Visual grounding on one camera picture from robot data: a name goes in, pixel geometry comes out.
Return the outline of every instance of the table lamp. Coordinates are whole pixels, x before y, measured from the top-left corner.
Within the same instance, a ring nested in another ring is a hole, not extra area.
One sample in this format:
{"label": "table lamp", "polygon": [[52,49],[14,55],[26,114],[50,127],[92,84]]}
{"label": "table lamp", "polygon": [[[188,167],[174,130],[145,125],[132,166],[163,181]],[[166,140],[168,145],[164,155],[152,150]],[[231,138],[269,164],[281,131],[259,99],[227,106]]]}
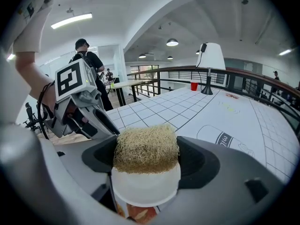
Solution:
{"label": "table lamp", "polygon": [[201,93],[206,95],[212,95],[212,91],[210,88],[210,69],[214,68],[226,70],[221,46],[216,43],[203,43],[200,47],[200,53],[197,60],[197,67],[208,68],[206,86],[201,91]]}

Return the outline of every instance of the white lampshade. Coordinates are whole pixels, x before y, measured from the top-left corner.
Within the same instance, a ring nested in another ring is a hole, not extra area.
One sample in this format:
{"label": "white lampshade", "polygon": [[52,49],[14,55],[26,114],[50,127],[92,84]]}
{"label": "white lampshade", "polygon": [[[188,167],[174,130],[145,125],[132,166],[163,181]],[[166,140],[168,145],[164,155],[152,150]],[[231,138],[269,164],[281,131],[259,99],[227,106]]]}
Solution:
{"label": "white lampshade", "polygon": [[196,66],[199,64],[201,58],[200,65],[198,66],[199,68],[214,68],[226,70],[221,46],[216,43],[207,43],[206,45],[207,47],[205,49],[205,52],[201,52],[203,44],[200,47],[200,53]]}

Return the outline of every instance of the wooden handrail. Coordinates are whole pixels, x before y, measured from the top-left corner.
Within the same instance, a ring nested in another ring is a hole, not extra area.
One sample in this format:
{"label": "wooden handrail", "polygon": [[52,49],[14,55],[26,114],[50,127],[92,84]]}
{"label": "wooden handrail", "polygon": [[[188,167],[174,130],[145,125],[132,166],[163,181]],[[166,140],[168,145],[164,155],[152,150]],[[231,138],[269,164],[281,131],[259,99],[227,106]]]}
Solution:
{"label": "wooden handrail", "polygon": [[[147,73],[156,73],[156,72],[180,72],[180,71],[182,71],[182,72],[183,71],[207,72],[208,69],[202,68],[202,67],[198,67],[196,69],[195,66],[163,67],[163,68],[159,68],[159,69],[142,71],[142,72],[138,72],[138,73],[131,73],[131,74],[127,74],[127,76],[138,75],[138,74],[147,74]],[[242,69],[232,68],[232,67],[227,67],[226,70],[211,69],[210,71],[212,73],[242,75],[243,77],[248,77],[250,79],[254,78],[254,79],[262,80],[266,84],[268,84],[270,86],[274,86],[275,88],[278,88],[278,89],[286,90],[287,92],[291,93],[293,96],[300,99],[300,92],[298,90],[296,90],[295,88],[293,88],[279,80],[273,79],[273,78],[265,76],[265,75],[257,74],[257,73],[242,70]]]}

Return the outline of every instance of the white marker cube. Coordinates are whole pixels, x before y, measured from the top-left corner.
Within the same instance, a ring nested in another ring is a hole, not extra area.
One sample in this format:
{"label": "white marker cube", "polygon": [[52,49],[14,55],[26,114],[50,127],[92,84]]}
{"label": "white marker cube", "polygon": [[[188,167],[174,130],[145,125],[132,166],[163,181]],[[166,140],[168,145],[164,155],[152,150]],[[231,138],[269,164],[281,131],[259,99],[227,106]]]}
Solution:
{"label": "white marker cube", "polygon": [[56,101],[81,91],[97,89],[91,68],[83,59],[67,64],[55,72]]}

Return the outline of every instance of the white paper cup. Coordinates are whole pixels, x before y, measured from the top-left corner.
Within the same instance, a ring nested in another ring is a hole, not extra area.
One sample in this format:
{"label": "white paper cup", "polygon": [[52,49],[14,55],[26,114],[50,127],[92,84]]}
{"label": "white paper cup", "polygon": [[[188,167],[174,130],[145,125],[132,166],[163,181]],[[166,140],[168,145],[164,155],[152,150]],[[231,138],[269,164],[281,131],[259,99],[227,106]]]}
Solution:
{"label": "white paper cup", "polygon": [[137,207],[154,207],[169,201],[177,193],[179,180],[179,164],[158,174],[128,174],[112,169],[113,192]]}

